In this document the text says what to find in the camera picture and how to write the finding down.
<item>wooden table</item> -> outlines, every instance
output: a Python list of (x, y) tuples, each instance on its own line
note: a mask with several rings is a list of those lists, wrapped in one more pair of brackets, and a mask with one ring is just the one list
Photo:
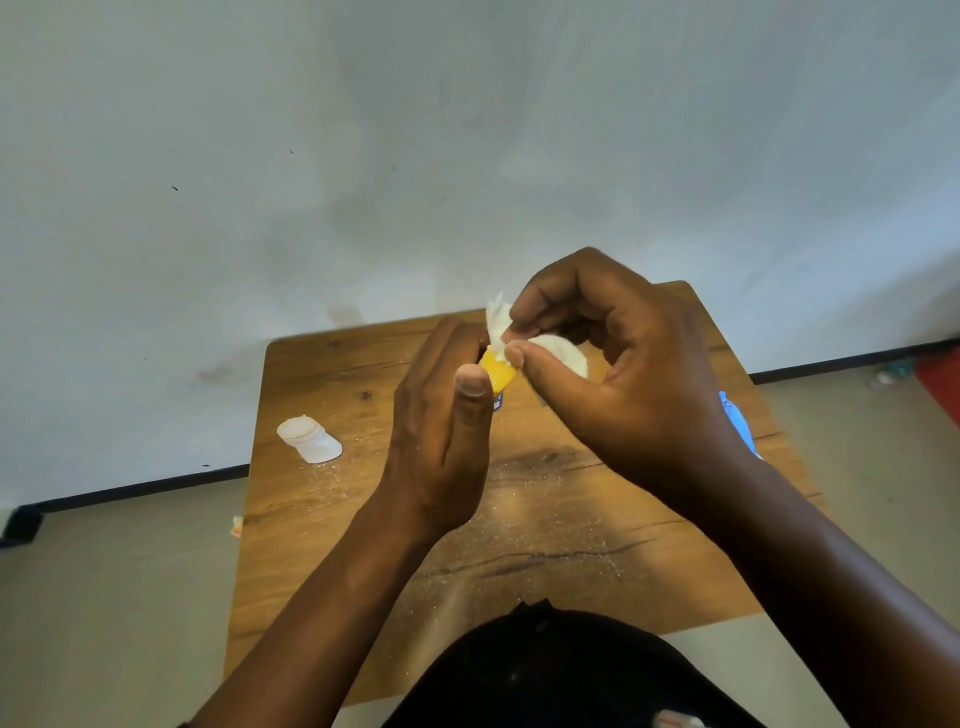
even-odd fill
[[(746, 416), (760, 454), (823, 507), (693, 289), (710, 362)], [(463, 314), (482, 321), (480, 311)], [(390, 439), (393, 392), (439, 317), (310, 334), (267, 349), (250, 489), (230, 614), (226, 671), (268, 627), (346, 530), (377, 483)], [(607, 364), (587, 346), (590, 378)], [(344, 444), (308, 465), (276, 436), (308, 414)], [(658, 634), (731, 619), (759, 606), (727, 557), (693, 525), (622, 480), (578, 443), (522, 376), (494, 414), (480, 508), (445, 537), (400, 595), (347, 704), (406, 692), (470, 628), (549, 597)]]

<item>yellow object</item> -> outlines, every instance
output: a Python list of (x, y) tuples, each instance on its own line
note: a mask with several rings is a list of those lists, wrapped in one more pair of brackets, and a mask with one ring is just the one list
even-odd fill
[(484, 371), (490, 376), (494, 397), (500, 394), (504, 387), (510, 384), (510, 380), (516, 376), (516, 369), (509, 364), (504, 364), (502, 361), (497, 361), (496, 355), (491, 351), (490, 347), (487, 347), (487, 350), (483, 352), (483, 357), (480, 359), (480, 366), (483, 367)]

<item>gray floor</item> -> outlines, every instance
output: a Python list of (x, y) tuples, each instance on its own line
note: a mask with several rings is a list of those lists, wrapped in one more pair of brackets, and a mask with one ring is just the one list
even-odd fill
[[(874, 392), (862, 371), (764, 393), (834, 515), (960, 624), (960, 430), (914, 381)], [(172, 728), (216, 686), (245, 481), (55, 514), (0, 552), (0, 724)], [(670, 636), (770, 728), (842, 726), (764, 616)], [(395, 700), (341, 713), (378, 725)]]

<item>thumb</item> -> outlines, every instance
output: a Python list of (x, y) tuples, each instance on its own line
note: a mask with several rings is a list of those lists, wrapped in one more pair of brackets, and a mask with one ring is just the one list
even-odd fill
[(445, 462), (454, 465), (490, 461), (493, 387), (479, 364), (464, 364), (453, 377), (453, 432)]
[(506, 355), (573, 434), (588, 427), (589, 404), (598, 395), (596, 384), (574, 373), (544, 347), (529, 341), (511, 341)]

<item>white wall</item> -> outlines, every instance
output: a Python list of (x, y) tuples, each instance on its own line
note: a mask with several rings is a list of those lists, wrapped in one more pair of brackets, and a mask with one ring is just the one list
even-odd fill
[(0, 500), (247, 462), (270, 339), (585, 244), (750, 371), (951, 335), (959, 36), (956, 0), (8, 0)]

